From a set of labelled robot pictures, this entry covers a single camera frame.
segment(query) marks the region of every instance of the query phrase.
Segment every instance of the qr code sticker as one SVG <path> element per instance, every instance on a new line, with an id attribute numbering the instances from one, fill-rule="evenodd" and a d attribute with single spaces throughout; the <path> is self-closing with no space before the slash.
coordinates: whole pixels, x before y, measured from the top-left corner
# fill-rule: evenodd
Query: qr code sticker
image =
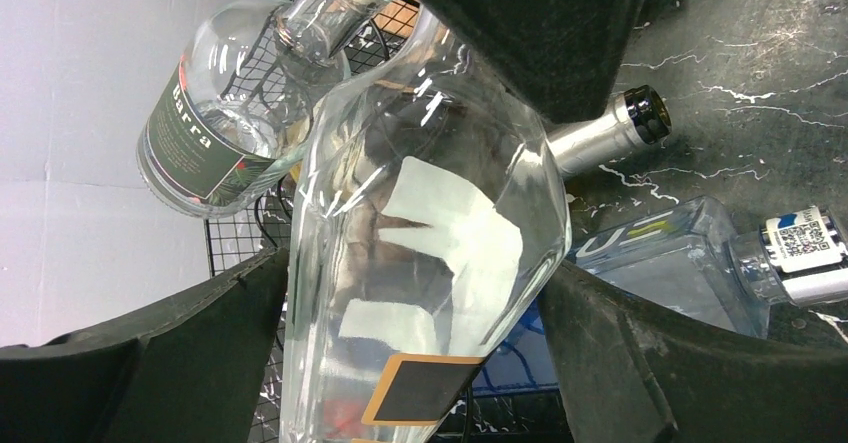
<path id="1" fill-rule="evenodd" d="M 817 251 L 830 249 L 829 237 L 822 231 L 818 222 L 782 228 L 778 230 L 783 240 L 786 256 L 803 256 Z"/>

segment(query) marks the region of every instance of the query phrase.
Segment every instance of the gray wall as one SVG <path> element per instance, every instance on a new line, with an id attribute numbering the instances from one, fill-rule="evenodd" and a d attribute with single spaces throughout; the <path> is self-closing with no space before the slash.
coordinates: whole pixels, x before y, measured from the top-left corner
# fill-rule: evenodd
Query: gray wall
<path id="1" fill-rule="evenodd" d="M 0 346 L 208 277 L 203 225 L 134 145 L 194 29 L 232 0 L 0 0 Z"/>

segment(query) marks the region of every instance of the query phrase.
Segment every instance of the metal grid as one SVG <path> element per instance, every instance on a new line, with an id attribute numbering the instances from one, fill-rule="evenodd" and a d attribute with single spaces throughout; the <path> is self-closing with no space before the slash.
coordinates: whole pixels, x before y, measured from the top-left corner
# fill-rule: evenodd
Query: metal grid
<path id="1" fill-rule="evenodd" d="M 414 0 L 394 0 L 345 48 L 351 72 L 362 73 L 393 56 L 406 41 L 417 15 L 418 3 Z M 265 34 L 260 36 L 255 46 L 264 46 L 265 37 Z M 265 86 L 273 84 L 266 75 L 273 73 L 274 62 L 268 61 L 266 56 L 267 52 L 262 50 L 252 52 L 247 58 L 256 62 L 252 70 L 263 73 L 258 76 L 259 80 L 254 77 L 258 73 L 246 74 L 246 78 L 252 80 L 251 87 L 257 88 L 254 93 L 257 98 L 253 104 L 265 104 L 265 100 L 272 96 L 267 93 Z M 241 86 L 241 83 L 230 82 L 231 86 Z M 281 181 L 251 208 L 230 218 L 205 222 L 209 271 L 212 276 L 254 256 L 262 248 L 288 246 L 291 199 L 290 191 L 286 188 Z M 265 379 L 254 411 L 249 443 L 277 441 L 283 357 L 280 346 L 284 339 L 284 329 L 285 312 L 277 332 L 277 344 L 272 348 L 265 366 Z"/>

